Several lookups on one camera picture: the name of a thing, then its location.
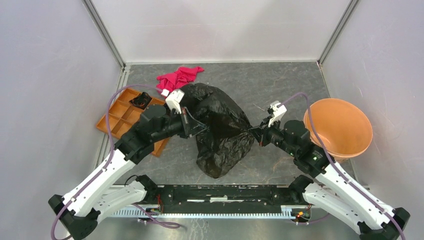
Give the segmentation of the crumpled red cloth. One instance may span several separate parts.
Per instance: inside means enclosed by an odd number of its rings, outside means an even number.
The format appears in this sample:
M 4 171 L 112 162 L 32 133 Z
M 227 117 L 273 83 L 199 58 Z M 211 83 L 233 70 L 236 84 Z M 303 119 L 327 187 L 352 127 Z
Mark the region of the crumpled red cloth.
M 167 90 L 172 92 L 179 89 L 187 84 L 194 82 L 199 73 L 204 72 L 205 69 L 200 66 L 195 67 L 179 67 L 175 72 L 166 73 L 156 77 L 158 89 Z

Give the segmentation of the aluminium corner post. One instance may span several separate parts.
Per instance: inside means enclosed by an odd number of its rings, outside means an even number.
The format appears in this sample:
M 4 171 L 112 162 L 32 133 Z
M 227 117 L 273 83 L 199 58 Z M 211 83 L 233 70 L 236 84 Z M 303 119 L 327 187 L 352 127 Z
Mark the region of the aluminium corner post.
M 344 10 L 341 18 L 339 19 L 336 27 L 334 28 L 329 40 L 327 41 L 320 57 L 317 60 L 317 64 L 320 68 L 322 68 L 325 60 L 328 58 L 330 52 L 332 51 L 334 45 L 336 44 L 338 38 L 342 34 L 346 24 L 348 23 L 349 19 L 351 18 L 353 12 L 355 11 L 359 0 L 350 0 L 346 9 Z
M 90 17 L 92 18 L 97 30 L 99 31 L 100 35 L 102 36 L 103 40 L 105 41 L 107 47 L 112 53 L 112 56 L 114 57 L 117 64 L 124 69 L 126 67 L 126 62 L 124 61 L 123 57 L 121 56 L 116 44 L 114 43 L 104 21 L 102 20 L 98 10 L 96 9 L 94 2 L 92 0 L 82 0 L 82 3 L 84 4 L 85 8 L 87 9 Z

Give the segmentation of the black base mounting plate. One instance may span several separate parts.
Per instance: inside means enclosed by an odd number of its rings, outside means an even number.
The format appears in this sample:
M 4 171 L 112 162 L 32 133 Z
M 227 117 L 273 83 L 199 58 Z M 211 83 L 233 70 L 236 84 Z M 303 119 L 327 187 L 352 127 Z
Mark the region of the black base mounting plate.
M 162 214 L 274 214 L 309 204 L 287 185 L 159 185 L 139 205 Z

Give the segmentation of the black plastic trash bag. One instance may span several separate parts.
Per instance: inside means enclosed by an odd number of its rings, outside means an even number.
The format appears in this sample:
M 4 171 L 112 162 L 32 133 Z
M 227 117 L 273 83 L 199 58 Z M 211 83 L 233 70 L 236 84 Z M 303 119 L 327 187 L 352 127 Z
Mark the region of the black plastic trash bag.
M 180 104 L 207 129 L 196 135 L 196 164 L 206 175 L 225 176 L 251 150 L 252 127 L 241 107 L 224 91 L 204 83 L 181 87 Z

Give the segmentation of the right aluminium corner post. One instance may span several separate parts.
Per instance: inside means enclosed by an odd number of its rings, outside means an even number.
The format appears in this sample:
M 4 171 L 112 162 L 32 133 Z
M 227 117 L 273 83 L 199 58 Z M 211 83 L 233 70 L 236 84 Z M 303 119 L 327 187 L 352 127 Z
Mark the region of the right aluminium corner post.
M 336 27 L 334 28 L 329 40 L 327 41 L 320 57 L 317 60 L 317 64 L 320 68 L 322 68 L 325 60 L 328 58 L 330 52 L 332 51 L 334 45 L 336 44 L 338 38 L 342 34 L 346 24 L 348 23 L 349 19 L 351 18 L 353 12 L 355 11 L 359 0 L 350 0 L 346 9 L 344 10 L 341 18 L 339 19 Z

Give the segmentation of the orange trash bin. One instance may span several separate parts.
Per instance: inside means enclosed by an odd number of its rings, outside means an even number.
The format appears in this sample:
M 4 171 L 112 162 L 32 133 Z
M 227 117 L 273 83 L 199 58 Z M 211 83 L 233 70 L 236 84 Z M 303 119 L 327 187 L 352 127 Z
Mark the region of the orange trash bin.
M 311 140 L 320 146 L 312 125 L 328 153 L 342 163 L 364 153 L 373 140 L 373 128 L 367 116 L 355 105 L 338 98 L 314 102 L 303 117 Z

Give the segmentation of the black bag roll back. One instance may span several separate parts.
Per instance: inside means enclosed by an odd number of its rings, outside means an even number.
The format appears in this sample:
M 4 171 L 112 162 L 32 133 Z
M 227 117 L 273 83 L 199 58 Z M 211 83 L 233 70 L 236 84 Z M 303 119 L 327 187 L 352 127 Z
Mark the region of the black bag roll back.
M 135 108 L 145 110 L 152 99 L 153 98 L 147 92 L 142 92 L 135 98 L 131 99 L 129 103 Z

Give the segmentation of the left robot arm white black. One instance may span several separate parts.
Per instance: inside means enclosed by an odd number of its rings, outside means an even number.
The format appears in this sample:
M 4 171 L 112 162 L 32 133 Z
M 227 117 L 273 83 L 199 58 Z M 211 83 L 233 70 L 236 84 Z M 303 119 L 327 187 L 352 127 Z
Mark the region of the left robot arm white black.
M 155 185 L 147 177 L 105 195 L 123 174 L 139 164 L 155 149 L 155 143 L 178 135 L 191 138 L 207 125 L 196 120 L 186 107 L 181 112 L 167 112 L 164 105 L 148 106 L 139 120 L 114 144 L 107 159 L 83 182 L 65 195 L 53 195 L 48 204 L 74 240 L 83 240 L 99 223 L 115 212 L 143 201 L 153 203 L 157 198 Z

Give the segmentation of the orange compartment tray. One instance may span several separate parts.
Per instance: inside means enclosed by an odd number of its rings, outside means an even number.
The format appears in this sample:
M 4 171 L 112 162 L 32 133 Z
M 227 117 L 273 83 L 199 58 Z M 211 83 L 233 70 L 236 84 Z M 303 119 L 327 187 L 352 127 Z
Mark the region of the orange compartment tray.
M 133 105 L 131 102 L 138 96 L 145 96 L 146 92 L 139 92 L 132 88 L 125 89 L 113 102 L 108 111 L 109 128 L 114 138 L 120 139 L 133 124 L 135 124 L 145 108 L 151 105 L 164 105 L 165 101 L 157 97 L 145 97 L 140 101 L 143 108 Z

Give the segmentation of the left aluminium corner post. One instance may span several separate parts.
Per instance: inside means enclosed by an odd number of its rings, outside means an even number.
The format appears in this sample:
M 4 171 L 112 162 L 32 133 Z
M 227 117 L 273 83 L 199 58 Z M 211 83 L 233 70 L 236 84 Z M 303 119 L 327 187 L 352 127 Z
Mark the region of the left aluminium corner post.
M 114 57 L 117 64 L 124 69 L 126 67 L 126 62 L 124 61 L 123 57 L 121 56 L 116 44 L 114 43 L 104 21 L 102 20 L 98 10 L 96 9 L 94 2 L 92 0 L 82 0 L 82 3 L 84 4 L 85 8 L 87 9 L 90 17 L 92 18 L 97 30 L 99 31 L 100 35 L 102 36 L 103 40 L 105 41 L 107 47 L 112 53 L 112 56 Z

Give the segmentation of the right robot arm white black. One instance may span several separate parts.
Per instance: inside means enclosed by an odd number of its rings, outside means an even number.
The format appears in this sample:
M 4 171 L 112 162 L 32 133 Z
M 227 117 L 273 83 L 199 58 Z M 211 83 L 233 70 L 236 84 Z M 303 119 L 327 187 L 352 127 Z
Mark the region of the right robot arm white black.
M 299 120 L 269 124 L 265 119 L 249 129 L 262 147 L 273 144 L 294 159 L 303 174 L 290 184 L 289 199 L 307 202 L 336 217 L 362 240 L 405 239 L 411 217 L 402 207 L 393 208 L 373 196 L 352 178 L 326 150 L 310 139 L 310 131 Z

